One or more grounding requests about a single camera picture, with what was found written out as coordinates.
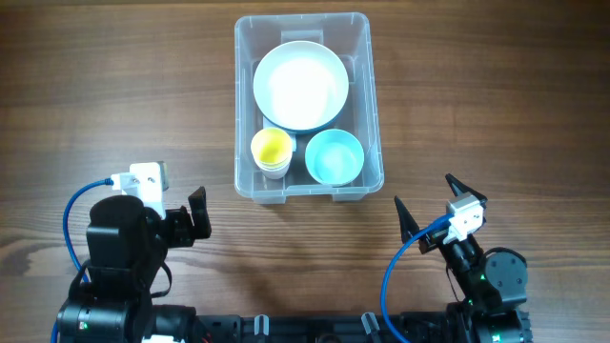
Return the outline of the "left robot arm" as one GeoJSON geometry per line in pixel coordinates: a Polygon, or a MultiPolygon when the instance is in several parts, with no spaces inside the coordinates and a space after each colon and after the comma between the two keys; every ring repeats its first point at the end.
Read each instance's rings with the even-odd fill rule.
{"type": "Polygon", "coordinates": [[[212,233],[206,191],[164,216],[132,195],[115,195],[90,210],[90,257],[70,284],[51,332],[53,342],[209,342],[212,335],[189,306],[155,305],[166,291],[152,284],[170,249],[185,248],[212,233]]]}

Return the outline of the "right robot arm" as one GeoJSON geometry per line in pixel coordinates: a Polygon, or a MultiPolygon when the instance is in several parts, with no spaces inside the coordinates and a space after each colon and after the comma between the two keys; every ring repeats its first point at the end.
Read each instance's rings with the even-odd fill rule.
{"type": "Polygon", "coordinates": [[[404,203],[395,198],[403,246],[382,279],[381,314],[399,342],[531,342],[529,314],[519,309],[527,301],[527,261],[520,253],[495,247],[484,251],[474,233],[486,223],[488,198],[452,174],[445,179],[454,195],[446,213],[422,229],[404,203]],[[399,258],[414,243],[425,254],[440,251],[449,279],[456,280],[464,298],[439,313],[402,313],[393,319],[387,310],[390,276],[399,258]]]}

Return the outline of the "yellow cup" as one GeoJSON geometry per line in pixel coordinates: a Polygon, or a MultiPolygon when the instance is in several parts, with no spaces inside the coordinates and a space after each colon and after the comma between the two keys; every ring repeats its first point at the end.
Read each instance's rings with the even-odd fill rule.
{"type": "Polygon", "coordinates": [[[265,165],[280,164],[293,153],[292,139],[282,129],[266,128],[254,135],[251,152],[256,162],[265,165]]]}

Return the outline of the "pink cup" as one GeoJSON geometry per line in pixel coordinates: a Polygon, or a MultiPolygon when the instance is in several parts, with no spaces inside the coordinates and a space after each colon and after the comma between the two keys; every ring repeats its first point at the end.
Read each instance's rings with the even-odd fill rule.
{"type": "Polygon", "coordinates": [[[264,167],[264,166],[260,167],[263,175],[270,179],[280,179],[280,178],[284,177],[286,175],[286,173],[288,172],[289,168],[290,168],[289,164],[285,164],[281,167],[271,168],[271,169],[264,167]]]}

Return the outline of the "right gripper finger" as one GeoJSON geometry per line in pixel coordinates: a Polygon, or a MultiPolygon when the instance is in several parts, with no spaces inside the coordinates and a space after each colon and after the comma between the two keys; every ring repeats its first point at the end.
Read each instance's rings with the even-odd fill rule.
{"type": "Polygon", "coordinates": [[[465,185],[464,183],[459,181],[456,177],[454,177],[450,173],[447,173],[445,175],[445,179],[446,179],[452,193],[454,194],[454,196],[460,196],[460,195],[463,195],[463,194],[469,192],[479,201],[479,204],[481,205],[482,208],[486,207],[488,198],[485,195],[483,195],[482,193],[475,191],[471,187],[465,185]]]}
{"type": "Polygon", "coordinates": [[[420,227],[398,196],[394,197],[394,201],[399,220],[401,241],[406,243],[420,231],[420,227]]]}

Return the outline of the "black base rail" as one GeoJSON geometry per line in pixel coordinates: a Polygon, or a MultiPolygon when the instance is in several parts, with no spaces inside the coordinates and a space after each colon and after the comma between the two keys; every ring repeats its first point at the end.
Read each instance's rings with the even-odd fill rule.
{"type": "MultiPolygon", "coordinates": [[[[397,338],[380,315],[256,317],[201,315],[213,343],[391,343],[397,338]]],[[[467,319],[457,312],[416,312],[392,315],[390,321],[410,342],[532,343],[529,314],[512,311],[467,319]]]]}

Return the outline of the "pale green cup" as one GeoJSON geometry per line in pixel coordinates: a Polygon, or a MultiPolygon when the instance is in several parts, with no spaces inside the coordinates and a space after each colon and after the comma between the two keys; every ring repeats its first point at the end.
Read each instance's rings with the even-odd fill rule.
{"type": "Polygon", "coordinates": [[[266,163],[262,160],[255,160],[255,163],[261,170],[275,171],[275,170],[281,170],[281,169],[288,168],[290,166],[291,160],[292,160],[292,158],[288,157],[281,162],[273,163],[273,164],[266,163]]]}

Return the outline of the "mint green small bowl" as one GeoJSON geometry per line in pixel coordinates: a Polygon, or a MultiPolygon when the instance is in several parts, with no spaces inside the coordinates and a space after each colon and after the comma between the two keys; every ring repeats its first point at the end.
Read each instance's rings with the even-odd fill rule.
{"type": "Polygon", "coordinates": [[[363,147],[353,134],[328,129],[314,135],[307,144],[305,165],[316,182],[342,187],[360,175],[364,157],[363,147]]]}

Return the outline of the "dark blue bowl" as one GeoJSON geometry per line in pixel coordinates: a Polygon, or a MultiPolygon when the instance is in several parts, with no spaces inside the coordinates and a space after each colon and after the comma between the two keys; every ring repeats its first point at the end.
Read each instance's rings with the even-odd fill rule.
{"type": "Polygon", "coordinates": [[[344,110],[341,110],[337,115],[335,115],[328,122],[326,122],[322,125],[316,126],[314,128],[304,129],[304,130],[293,130],[293,129],[285,128],[285,127],[280,126],[280,125],[274,123],[273,121],[271,121],[266,115],[262,115],[262,119],[263,119],[264,128],[268,128],[268,127],[279,128],[279,129],[286,131],[288,134],[306,134],[306,133],[312,133],[312,132],[316,132],[316,131],[322,131],[325,129],[329,129],[330,127],[332,127],[334,124],[337,123],[338,119],[342,116],[343,113],[344,113],[344,110]]]}

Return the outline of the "clear plastic storage container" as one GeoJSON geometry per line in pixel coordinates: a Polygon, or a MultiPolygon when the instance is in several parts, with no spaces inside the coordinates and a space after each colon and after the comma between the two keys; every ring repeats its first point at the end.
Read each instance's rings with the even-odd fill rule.
{"type": "Polygon", "coordinates": [[[377,192],[384,183],[378,124],[376,80],[370,23],[360,12],[249,15],[234,26],[236,192],[258,204],[283,204],[291,196],[329,195],[335,202],[357,201],[377,192]],[[309,133],[293,137],[295,152],[287,174],[280,179],[263,175],[251,153],[254,135],[269,122],[254,100],[254,73],[273,48],[296,40],[321,44],[336,53],[346,68],[349,94],[331,128],[348,131],[361,143],[364,165],[358,177],[342,187],[315,181],[304,154],[309,133]]]}

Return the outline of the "cream beige bowl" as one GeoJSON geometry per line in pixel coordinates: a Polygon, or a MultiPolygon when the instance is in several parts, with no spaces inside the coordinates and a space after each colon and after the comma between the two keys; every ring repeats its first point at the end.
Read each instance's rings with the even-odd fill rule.
{"type": "Polygon", "coordinates": [[[331,120],[343,109],[349,88],[348,72],[338,55],[311,41],[275,47],[254,72],[254,100],[262,114],[293,130],[331,120]]]}

